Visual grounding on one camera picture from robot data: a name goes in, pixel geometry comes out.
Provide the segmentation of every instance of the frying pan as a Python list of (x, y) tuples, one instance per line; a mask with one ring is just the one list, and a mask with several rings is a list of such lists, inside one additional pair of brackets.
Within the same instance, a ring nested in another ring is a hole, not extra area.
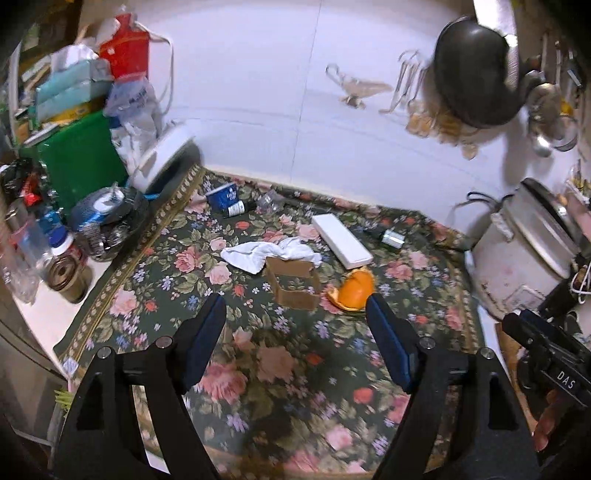
[(523, 77), (531, 69), (519, 66), (519, 86), (505, 84), (508, 45), (475, 17), (461, 17), (440, 33), (433, 69), (439, 94), (465, 124), (490, 128), (511, 120), (524, 103)]

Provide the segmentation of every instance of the white plastic bag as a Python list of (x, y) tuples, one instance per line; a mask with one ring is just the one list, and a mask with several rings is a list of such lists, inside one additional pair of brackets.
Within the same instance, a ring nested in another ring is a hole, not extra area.
[(131, 176), (161, 134), (161, 114), (152, 84), (143, 75), (118, 78), (103, 114), (109, 119), (113, 146)]

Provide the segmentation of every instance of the green rug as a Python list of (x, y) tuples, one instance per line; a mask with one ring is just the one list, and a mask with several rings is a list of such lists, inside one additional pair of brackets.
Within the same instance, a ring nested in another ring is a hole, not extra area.
[[(234, 180), (242, 198), (271, 187)], [(227, 181), (199, 167), (187, 173), (135, 250), (94, 289), (56, 353), (78, 385), (101, 346), (144, 349), (172, 335), (211, 292), (222, 293), (227, 324), (203, 379), (185, 396), (218, 470), (248, 480), (336, 473), (368, 478), (408, 398), (390, 381), (363, 315), (341, 312), (324, 293), (315, 312), (281, 307), (264, 272), (250, 275), (227, 265), (220, 251), (299, 236), (322, 254), (317, 271), (323, 285), (340, 284), (345, 270), (310, 225), (312, 215), (332, 212), (373, 253), (376, 289), (399, 317), (439, 344), (473, 352), (483, 341), (463, 265), (464, 239), (420, 212), (283, 186), (272, 187), (296, 206), (224, 219), (202, 195)], [(377, 244), (363, 233), (366, 225), (393, 226), (406, 235), (403, 249)], [(145, 445), (159, 455), (145, 395), (139, 388), (135, 393)], [(450, 429), (441, 426), (431, 466), (443, 459)]]

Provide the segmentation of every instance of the metal can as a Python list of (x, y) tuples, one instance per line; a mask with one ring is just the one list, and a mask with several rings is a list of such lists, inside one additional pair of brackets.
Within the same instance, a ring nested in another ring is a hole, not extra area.
[(79, 303), (88, 291), (83, 270), (84, 266), (75, 258), (69, 255), (58, 257), (49, 267), (47, 286), (59, 292), (70, 303)]

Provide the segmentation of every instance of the white counter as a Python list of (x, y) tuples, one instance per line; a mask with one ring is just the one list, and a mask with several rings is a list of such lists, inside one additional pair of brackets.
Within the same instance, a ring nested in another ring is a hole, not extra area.
[[(95, 262), (88, 260), (88, 266), (92, 270), (92, 282), (88, 292), (96, 285), (102, 274), (111, 262)], [(64, 299), (58, 292), (50, 290), (44, 282), (39, 284), (35, 303), (29, 305), (18, 299), (14, 299), (22, 317), (31, 329), (39, 345), (45, 350), (47, 356), (56, 365), (62, 375), (67, 378), (53, 347), (58, 344), (66, 334), (74, 321), (74, 317), (84, 304), (84, 300), (72, 304)]]

